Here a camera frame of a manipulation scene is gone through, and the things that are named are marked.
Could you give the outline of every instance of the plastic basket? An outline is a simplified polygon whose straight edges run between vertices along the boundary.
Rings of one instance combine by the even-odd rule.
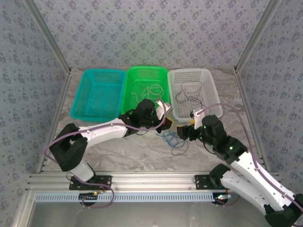
[[[160,98],[157,90],[148,93],[147,88],[160,85],[163,89],[161,99],[169,103],[169,86],[167,81],[168,70],[158,66],[134,66],[127,70],[126,81],[123,92],[121,113],[125,114],[128,110],[135,109],[143,98],[156,102]]]
[[[189,122],[191,120],[190,112],[201,109],[200,103],[186,101],[188,97],[199,95],[203,107],[220,102],[213,76],[207,69],[172,70],[168,73],[168,80],[173,115],[179,122]],[[205,114],[215,114],[217,117],[222,117],[223,109],[221,106],[215,106],[210,111],[206,111]]]
[[[71,117],[108,122],[120,114],[126,73],[122,70],[85,70],[71,108]]]

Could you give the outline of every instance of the marble surface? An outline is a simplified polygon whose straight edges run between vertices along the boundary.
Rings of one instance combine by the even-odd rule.
[[[249,129],[248,119],[239,93],[235,76],[224,70],[209,69],[214,78],[220,101],[234,106],[243,118]],[[74,122],[77,126],[89,126],[96,123],[83,122],[70,117],[72,103],[77,92],[83,71],[73,69],[71,82],[60,115],[56,135],[65,125]],[[236,114],[223,108],[224,114],[221,121],[228,134],[238,138],[248,146],[244,130]],[[216,156],[208,153],[199,141],[192,141],[188,151],[181,156],[173,156],[171,148],[156,135],[156,131],[149,131],[143,136],[132,135],[122,139],[108,140],[88,148],[83,160],[88,162],[94,170],[200,170],[210,171],[217,164],[223,163]],[[47,160],[44,170],[60,169],[56,163]]]

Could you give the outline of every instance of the cable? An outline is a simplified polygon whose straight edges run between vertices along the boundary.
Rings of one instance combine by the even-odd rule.
[[[151,91],[152,89],[161,89],[161,91],[160,91],[159,93],[155,93],[155,92],[152,92],[152,91]],[[136,100],[137,100],[137,102],[139,103],[137,93],[133,92],[132,95],[133,95],[133,94],[136,95]],[[144,89],[144,91],[142,92],[142,94],[141,94],[141,100],[143,100],[143,99],[145,99],[145,98],[150,99],[150,94],[152,94],[153,96],[156,96],[156,98],[162,98],[162,96],[163,96],[163,94],[164,94],[164,90],[163,90],[163,88],[161,87],[161,85],[159,85],[159,84],[154,84],[154,85],[151,85],[150,87],[146,87],[146,88]]]
[[[155,130],[157,128],[159,128],[160,126],[163,125],[165,119],[166,119],[166,106],[165,106],[165,103],[161,100],[161,99],[157,99],[157,101],[160,101],[162,102],[162,105],[163,105],[163,109],[164,109],[164,115],[163,115],[163,118],[161,120],[161,122],[153,127],[153,128],[149,128],[149,129],[141,129],[141,128],[136,128],[136,127],[133,127],[131,125],[127,125],[127,124],[123,124],[123,123],[109,123],[109,124],[103,124],[103,125],[99,125],[99,126],[95,126],[95,127],[92,127],[89,129],[89,131],[95,131],[95,130],[98,130],[98,129],[103,129],[103,128],[106,128],[106,127],[113,127],[113,126],[125,126],[129,129],[134,129],[134,130],[137,130],[137,131],[151,131],[151,130]],[[46,152],[47,150],[52,146],[54,145],[55,143],[59,142],[60,140],[64,139],[64,138],[67,138],[69,136],[74,136],[74,135],[77,135],[77,134],[81,134],[81,133],[84,133],[84,132],[87,132],[88,130],[87,129],[83,129],[83,130],[79,130],[79,131],[74,131],[74,132],[70,132],[70,133],[67,133],[57,139],[55,139],[53,142],[49,143],[44,149],[43,149],[43,154],[50,160],[52,160],[53,162],[57,163],[57,161],[50,157]]]
[[[67,174],[66,174],[65,177],[66,177],[67,180],[71,181],[71,179],[68,179],[68,178],[67,178],[67,175],[68,175],[69,173],[70,173],[70,172],[67,172]]]
[[[186,92],[186,88],[183,88],[183,84],[184,83],[200,83],[200,87],[197,91],[194,91],[194,92]],[[181,83],[181,91],[178,92],[176,95],[175,95],[175,100],[177,103],[179,104],[182,104],[182,103],[185,103],[185,102],[190,102],[191,105],[201,105],[201,109],[203,109],[203,106],[206,107],[205,105],[203,105],[203,98],[202,96],[200,95],[201,92],[202,92],[202,82],[197,80],[197,81],[185,81],[185,82],[182,82]],[[178,100],[178,97],[182,94],[183,92],[183,95],[186,97],[184,100]]]
[[[215,155],[215,153],[210,152],[210,151],[206,148],[204,141],[203,141],[203,146],[204,146],[204,148],[207,150],[208,153],[210,153],[210,154],[212,154],[212,155]]]
[[[238,195],[236,200],[234,202],[230,203],[230,204],[226,204],[226,203],[224,203],[224,202],[222,202],[221,200],[218,200],[218,199],[215,199],[215,201],[221,203],[222,206],[224,206],[224,207],[230,207],[230,206],[236,204],[239,201],[239,199],[240,199],[240,196]]]
[[[257,158],[256,158],[256,156],[255,156],[255,154],[254,154],[254,152],[253,152],[253,147],[252,147],[252,144],[251,144],[251,141],[250,141],[250,137],[249,137],[248,131],[247,131],[247,129],[246,129],[246,126],[245,126],[245,124],[244,124],[244,122],[243,122],[241,116],[240,116],[239,113],[235,110],[235,108],[233,108],[232,106],[230,106],[230,105],[228,105],[228,104],[225,104],[225,103],[216,103],[216,104],[210,105],[210,106],[208,106],[207,108],[201,110],[200,112],[197,113],[197,115],[202,114],[203,112],[205,112],[206,110],[209,110],[210,108],[212,108],[212,107],[214,107],[214,106],[226,106],[226,107],[232,109],[232,110],[236,113],[237,117],[239,118],[239,120],[240,120],[240,122],[241,122],[241,124],[242,124],[242,127],[243,127],[243,129],[244,129],[244,132],[245,132],[245,134],[246,134],[246,137],[247,137],[247,140],[248,140],[248,144],[249,144],[249,147],[250,147],[250,153],[251,153],[251,157],[252,157],[252,160],[253,160],[253,164],[254,164],[256,170],[258,171],[258,173],[263,177],[263,179],[264,179],[267,183],[269,183],[269,185],[271,185],[271,186],[272,186],[274,189],[276,189],[282,196],[286,197],[290,202],[292,202],[294,205],[296,205],[297,208],[299,208],[299,210],[300,210],[301,212],[303,212],[303,207],[301,207],[301,206],[300,206],[295,200],[293,200],[289,195],[285,194],[280,188],[278,188],[277,186],[275,186],[275,184],[272,183],[272,182],[263,174],[263,172],[259,169],[259,167],[258,167],[258,162],[257,162]],[[293,226],[294,226],[294,227],[303,227],[303,226],[298,226],[298,225],[296,225],[296,224],[293,224]]]
[[[79,177],[77,177],[77,176],[75,176],[75,175],[74,175],[74,178],[76,178],[77,181],[79,181],[79,182],[81,182],[81,183],[83,183],[83,184],[92,185],[92,186],[102,186],[102,187],[106,187],[106,188],[108,188],[108,189],[112,192],[112,199],[111,199],[107,204],[102,205],[102,206],[94,206],[94,207],[85,206],[85,205],[84,205],[84,200],[86,199],[86,197],[84,197],[84,198],[82,199],[82,206],[83,206],[83,207],[86,207],[86,208],[89,208],[89,209],[100,209],[100,208],[105,208],[105,207],[109,207],[110,205],[112,205],[112,203],[113,203],[113,201],[114,201],[114,199],[115,199],[115,192],[114,192],[114,190],[113,190],[111,187],[109,187],[108,185],[103,184],[103,183],[88,183],[88,182],[85,182],[85,181],[81,180]]]
[[[163,135],[157,135],[157,136],[160,136],[163,138],[164,141],[166,141],[168,143],[168,145],[170,147],[172,147],[171,149],[171,154],[173,156],[180,156],[180,155],[183,155],[185,154],[185,152],[187,152],[188,148],[189,148],[189,142],[187,140],[181,140],[177,134],[175,132],[171,132],[170,130],[167,131],[168,134],[165,135],[165,133],[163,133]],[[176,148],[176,149],[181,149],[184,147],[184,145],[187,144],[187,148],[186,150],[183,152],[183,153],[180,153],[180,154],[174,154],[173,150]]]
[[[138,133],[136,132],[136,135],[138,135],[138,136],[144,136],[146,133],[148,133],[148,131],[146,131],[146,132],[143,133],[143,134],[138,134]]]

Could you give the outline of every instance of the patterned wallpaper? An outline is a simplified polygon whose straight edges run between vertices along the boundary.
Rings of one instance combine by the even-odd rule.
[[[0,226],[9,227],[65,73],[21,0],[1,0],[0,9]]]
[[[268,0],[35,0],[70,67],[235,65]]]
[[[241,72],[271,167],[303,192],[303,1],[284,0]]]

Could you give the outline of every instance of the robotic arm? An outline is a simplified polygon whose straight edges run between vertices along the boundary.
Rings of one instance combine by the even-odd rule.
[[[272,227],[291,227],[302,212],[287,196],[302,206],[303,195],[282,186],[259,163],[256,168],[252,154],[238,139],[226,134],[222,122],[215,115],[204,116],[200,111],[191,113],[195,124],[177,127],[178,136],[184,140],[198,139],[204,146],[210,146],[218,158],[249,180],[241,179],[230,168],[219,164],[210,172],[212,183],[231,189],[248,200],[265,215]],[[260,171],[283,195],[261,176]]]
[[[157,101],[157,104],[159,106],[156,109],[154,102],[144,99],[138,104],[136,109],[130,110],[107,123],[89,127],[77,127],[74,123],[68,124],[57,138],[66,134],[71,134],[71,136],[52,145],[50,151],[62,171],[71,172],[82,181],[87,182],[95,175],[95,172],[89,164],[82,161],[85,150],[106,140],[130,136],[138,132],[140,127],[149,129],[159,126],[163,120],[164,110],[168,113],[171,110],[171,106],[161,101]],[[157,127],[156,131],[161,133],[162,130],[169,129],[172,123],[173,121],[166,118],[163,124]],[[83,132],[73,135],[74,132],[79,131]]]
[[[156,109],[151,100],[144,99],[136,109],[99,125],[78,128],[73,123],[68,124],[56,139],[62,136],[65,138],[53,144],[50,151],[63,171],[72,172],[83,182],[89,182],[94,179],[95,172],[82,161],[86,148],[106,140],[130,136],[140,127],[149,129],[157,126],[158,133],[171,127],[173,122],[169,118],[163,119],[164,111],[171,110],[170,105],[161,101],[157,103],[159,107]],[[199,110],[193,111],[191,117],[195,124],[177,127],[178,136],[184,140],[200,140],[205,148],[209,146],[218,158],[249,181],[237,176],[229,167],[219,164],[210,172],[211,183],[218,188],[231,189],[252,203],[265,215],[272,227],[291,227],[302,215],[302,209],[298,206],[303,206],[303,195],[294,194],[259,163],[255,165],[256,160],[247,147],[238,139],[228,136],[215,115],[205,116]]]

